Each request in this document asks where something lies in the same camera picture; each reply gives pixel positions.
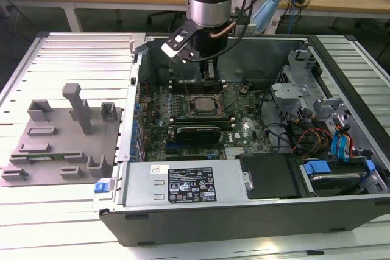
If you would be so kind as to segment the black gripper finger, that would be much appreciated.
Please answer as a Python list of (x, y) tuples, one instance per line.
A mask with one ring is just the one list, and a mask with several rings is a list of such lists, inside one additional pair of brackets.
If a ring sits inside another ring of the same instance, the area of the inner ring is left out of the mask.
[(202, 62), (202, 80), (205, 87), (212, 87), (218, 83), (218, 59), (213, 58)]

